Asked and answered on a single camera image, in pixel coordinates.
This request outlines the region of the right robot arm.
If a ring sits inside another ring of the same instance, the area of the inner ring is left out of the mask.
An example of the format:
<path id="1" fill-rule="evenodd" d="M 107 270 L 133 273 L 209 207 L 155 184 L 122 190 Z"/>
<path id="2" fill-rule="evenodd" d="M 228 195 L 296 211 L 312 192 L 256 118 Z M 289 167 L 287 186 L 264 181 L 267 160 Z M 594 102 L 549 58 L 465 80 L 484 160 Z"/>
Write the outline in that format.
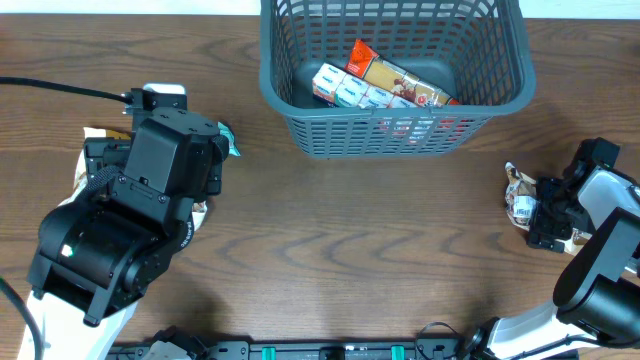
<path id="1" fill-rule="evenodd" d="M 582 141 L 560 178 L 505 169 L 511 217 L 524 215 L 532 248 L 574 255 L 550 301 L 494 318 L 466 347 L 470 359 L 576 359 L 582 348 L 639 346 L 639 184 L 619 172 L 620 148 Z"/>

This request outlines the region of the grey plastic basket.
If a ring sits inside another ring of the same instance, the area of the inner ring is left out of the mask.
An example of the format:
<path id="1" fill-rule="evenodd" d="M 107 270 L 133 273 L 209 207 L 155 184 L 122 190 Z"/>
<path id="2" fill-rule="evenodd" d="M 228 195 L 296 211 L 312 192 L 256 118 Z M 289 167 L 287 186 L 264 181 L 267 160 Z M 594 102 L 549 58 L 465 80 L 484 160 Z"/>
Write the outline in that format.
<path id="1" fill-rule="evenodd" d="M 435 155 L 532 99 L 517 0 L 262 0 L 260 87 L 316 158 Z"/>

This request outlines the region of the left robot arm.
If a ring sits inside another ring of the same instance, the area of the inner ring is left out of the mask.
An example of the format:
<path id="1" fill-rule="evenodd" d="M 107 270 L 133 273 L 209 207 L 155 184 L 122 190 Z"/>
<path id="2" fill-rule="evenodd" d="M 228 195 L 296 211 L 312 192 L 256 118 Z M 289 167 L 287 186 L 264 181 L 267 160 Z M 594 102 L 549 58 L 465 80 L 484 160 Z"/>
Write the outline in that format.
<path id="1" fill-rule="evenodd" d="M 38 231 L 22 359 L 103 359 L 149 285 L 192 239 L 195 204 L 219 194 L 229 140 L 216 122 L 158 108 L 123 166 L 102 167 Z"/>

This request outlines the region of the orange pasta packet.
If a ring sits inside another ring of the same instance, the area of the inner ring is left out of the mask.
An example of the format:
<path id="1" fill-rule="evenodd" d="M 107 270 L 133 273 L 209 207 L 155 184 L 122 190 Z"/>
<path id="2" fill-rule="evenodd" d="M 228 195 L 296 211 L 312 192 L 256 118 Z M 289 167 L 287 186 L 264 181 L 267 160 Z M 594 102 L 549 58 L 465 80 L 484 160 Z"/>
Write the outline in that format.
<path id="1" fill-rule="evenodd" d="M 442 107 L 460 105 L 444 89 L 385 60 L 361 39 L 356 39 L 345 69 L 371 85 L 371 90 L 391 94 L 387 108 Z M 375 91 L 374 97 L 382 94 Z"/>

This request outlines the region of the crumpled beige bag under arm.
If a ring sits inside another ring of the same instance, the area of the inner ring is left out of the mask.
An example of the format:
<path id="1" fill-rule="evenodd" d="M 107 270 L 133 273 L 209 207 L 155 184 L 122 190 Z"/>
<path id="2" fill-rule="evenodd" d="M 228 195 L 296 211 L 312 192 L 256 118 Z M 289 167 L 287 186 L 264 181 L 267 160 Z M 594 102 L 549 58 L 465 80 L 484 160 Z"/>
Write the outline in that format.
<path id="1" fill-rule="evenodd" d="M 205 202 L 194 203 L 191 210 L 191 217 L 194 230 L 198 231 L 206 218 L 208 207 Z"/>

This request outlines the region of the tissue multipack box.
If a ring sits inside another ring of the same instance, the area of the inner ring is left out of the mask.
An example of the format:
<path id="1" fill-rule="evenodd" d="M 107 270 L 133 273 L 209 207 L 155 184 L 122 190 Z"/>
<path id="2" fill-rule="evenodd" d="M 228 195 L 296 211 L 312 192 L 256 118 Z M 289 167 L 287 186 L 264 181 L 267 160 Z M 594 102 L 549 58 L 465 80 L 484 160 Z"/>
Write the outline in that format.
<path id="1" fill-rule="evenodd" d="M 360 108 L 365 110 L 387 108 L 391 94 L 371 90 L 371 85 L 338 67 L 324 63 L 312 78 L 313 97 L 329 107 Z M 375 91 L 382 94 L 374 97 Z"/>

